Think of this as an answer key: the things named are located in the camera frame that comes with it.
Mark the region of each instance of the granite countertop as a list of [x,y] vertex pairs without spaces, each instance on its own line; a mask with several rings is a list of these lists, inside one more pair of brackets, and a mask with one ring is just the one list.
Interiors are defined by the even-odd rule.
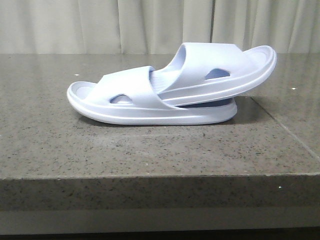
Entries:
[[320,205],[320,54],[279,54],[196,126],[120,126],[78,114],[76,81],[172,55],[0,55],[0,211]]

